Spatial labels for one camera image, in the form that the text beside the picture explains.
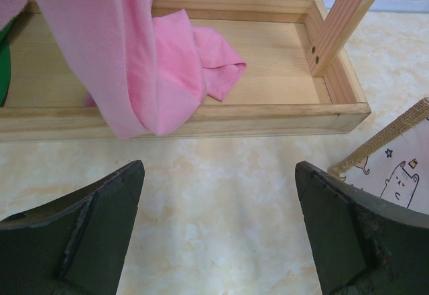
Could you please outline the wooden clothes rack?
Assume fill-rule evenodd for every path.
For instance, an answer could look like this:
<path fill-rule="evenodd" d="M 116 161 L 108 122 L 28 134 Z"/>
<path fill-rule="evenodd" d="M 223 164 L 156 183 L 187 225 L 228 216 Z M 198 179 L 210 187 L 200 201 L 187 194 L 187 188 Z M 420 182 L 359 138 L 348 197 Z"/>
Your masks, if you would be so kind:
<path fill-rule="evenodd" d="M 1 140 L 347 133 L 374 0 L 1 0 Z"/>

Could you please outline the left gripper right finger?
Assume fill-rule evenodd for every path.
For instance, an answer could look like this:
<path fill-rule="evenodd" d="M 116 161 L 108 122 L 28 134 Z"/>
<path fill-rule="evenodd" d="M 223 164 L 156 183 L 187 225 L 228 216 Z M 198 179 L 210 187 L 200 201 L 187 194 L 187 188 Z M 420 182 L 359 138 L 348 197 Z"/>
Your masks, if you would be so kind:
<path fill-rule="evenodd" d="M 323 294 L 428 293 L 428 215 L 306 161 L 295 182 Z"/>

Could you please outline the brown canvas bag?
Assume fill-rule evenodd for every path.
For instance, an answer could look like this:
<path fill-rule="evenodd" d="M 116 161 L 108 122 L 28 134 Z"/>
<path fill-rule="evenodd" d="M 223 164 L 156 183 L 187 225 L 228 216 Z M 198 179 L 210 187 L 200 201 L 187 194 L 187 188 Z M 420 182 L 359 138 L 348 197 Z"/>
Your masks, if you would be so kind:
<path fill-rule="evenodd" d="M 328 173 L 374 196 L 428 214 L 428 98 L 419 100 Z"/>

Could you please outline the green shirt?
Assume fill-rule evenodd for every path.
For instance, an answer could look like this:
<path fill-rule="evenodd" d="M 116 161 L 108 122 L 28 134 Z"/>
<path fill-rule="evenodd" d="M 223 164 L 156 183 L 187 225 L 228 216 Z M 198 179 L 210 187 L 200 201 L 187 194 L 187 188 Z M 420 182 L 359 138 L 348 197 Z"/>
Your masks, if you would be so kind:
<path fill-rule="evenodd" d="M 11 80 L 11 56 L 9 49 L 9 38 L 8 33 L 13 25 L 15 19 L 12 19 L 2 30 L 1 30 L 1 42 L 0 42 L 0 99 L 1 107 L 4 106 L 10 80 Z"/>

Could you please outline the pink shirt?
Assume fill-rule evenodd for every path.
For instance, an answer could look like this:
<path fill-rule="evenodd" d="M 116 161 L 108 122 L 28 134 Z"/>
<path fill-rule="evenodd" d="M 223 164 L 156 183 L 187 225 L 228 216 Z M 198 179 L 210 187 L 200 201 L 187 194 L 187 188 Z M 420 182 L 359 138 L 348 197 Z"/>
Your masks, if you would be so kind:
<path fill-rule="evenodd" d="M 120 139 L 167 135 L 206 97 L 223 100 L 244 59 L 184 10 L 153 17 L 153 0 L 36 0 L 69 67 Z M 1 25 L 27 0 L 1 0 Z"/>

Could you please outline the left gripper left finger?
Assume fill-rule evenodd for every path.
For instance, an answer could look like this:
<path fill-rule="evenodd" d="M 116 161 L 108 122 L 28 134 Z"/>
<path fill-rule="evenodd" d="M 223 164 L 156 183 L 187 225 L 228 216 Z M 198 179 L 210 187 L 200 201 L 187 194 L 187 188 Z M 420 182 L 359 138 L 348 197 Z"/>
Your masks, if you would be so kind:
<path fill-rule="evenodd" d="M 144 177 L 136 160 L 1 220 L 1 293 L 116 294 Z"/>

